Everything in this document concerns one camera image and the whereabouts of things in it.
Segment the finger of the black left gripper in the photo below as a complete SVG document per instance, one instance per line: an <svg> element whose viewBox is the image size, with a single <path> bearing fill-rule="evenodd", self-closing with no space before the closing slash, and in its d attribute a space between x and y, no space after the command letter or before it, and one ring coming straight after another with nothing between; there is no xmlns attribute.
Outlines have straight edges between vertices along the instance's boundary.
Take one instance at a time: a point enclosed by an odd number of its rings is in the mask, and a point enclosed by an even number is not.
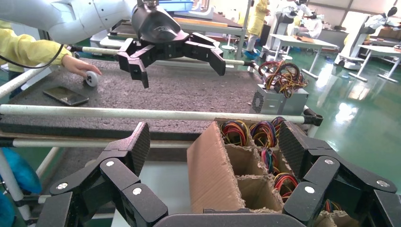
<svg viewBox="0 0 401 227"><path fill-rule="evenodd" d="M184 56L208 62L219 76L224 76L226 62L223 58L223 51L219 46L220 42L210 37L200 33L192 33L188 40L184 42Z"/></svg>
<svg viewBox="0 0 401 227"><path fill-rule="evenodd" d="M117 53L120 69L130 73L132 80L141 81L144 88L149 88L146 68L164 57L165 45L143 38L127 39Z"/></svg>

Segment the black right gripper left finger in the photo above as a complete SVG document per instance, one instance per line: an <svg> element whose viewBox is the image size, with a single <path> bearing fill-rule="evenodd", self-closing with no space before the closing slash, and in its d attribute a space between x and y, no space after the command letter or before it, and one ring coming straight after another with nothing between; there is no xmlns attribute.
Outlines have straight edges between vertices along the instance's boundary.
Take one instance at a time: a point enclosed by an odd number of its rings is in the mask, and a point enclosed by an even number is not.
<svg viewBox="0 0 401 227"><path fill-rule="evenodd" d="M149 125L140 122L131 136L110 142L94 163L50 188L37 226L81 227L107 203L132 227L154 226L168 208L139 178L149 150Z"/></svg>

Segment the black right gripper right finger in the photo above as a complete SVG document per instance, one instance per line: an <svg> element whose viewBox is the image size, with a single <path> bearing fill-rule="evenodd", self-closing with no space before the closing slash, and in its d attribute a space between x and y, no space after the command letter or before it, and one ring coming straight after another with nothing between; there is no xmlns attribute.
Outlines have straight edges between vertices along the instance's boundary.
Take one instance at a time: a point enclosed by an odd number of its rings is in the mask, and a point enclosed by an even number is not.
<svg viewBox="0 0 401 227"><path fill-rule="evenodd" d="M326 201L338 204L361 227L398 227L401 197L395 184L343 159L326 141L282 122L279 149L296 179L282 212L311 227Z"/></svg>

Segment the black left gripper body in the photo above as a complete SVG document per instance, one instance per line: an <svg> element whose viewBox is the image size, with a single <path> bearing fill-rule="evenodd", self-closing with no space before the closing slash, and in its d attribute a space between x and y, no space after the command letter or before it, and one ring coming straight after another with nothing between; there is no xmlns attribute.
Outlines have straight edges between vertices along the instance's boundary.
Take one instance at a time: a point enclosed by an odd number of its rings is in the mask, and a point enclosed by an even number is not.
<svg viewBox="0 0 401 227"><path fill-rule="evenodd" d="M139 0L132 12L131 24L142 50L152 60L183 57L189 34L161 7L157 0Z"/></svg>

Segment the bare person hand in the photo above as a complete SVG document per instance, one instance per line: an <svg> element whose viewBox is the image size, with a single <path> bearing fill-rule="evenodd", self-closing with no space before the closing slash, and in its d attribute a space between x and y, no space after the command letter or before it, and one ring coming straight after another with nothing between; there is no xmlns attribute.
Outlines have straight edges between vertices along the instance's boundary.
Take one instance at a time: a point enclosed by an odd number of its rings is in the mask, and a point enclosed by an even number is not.
<svg viewBox="0 0 401 227"><path fill-rule="evenodd" d="M84 78L87 77L87 71L92 71L101 75L102 72L95 65L89 64L80 59L76 59L72 56L65 55L61 60L62 66L67 69L69 72L82 76Z"/></svg>

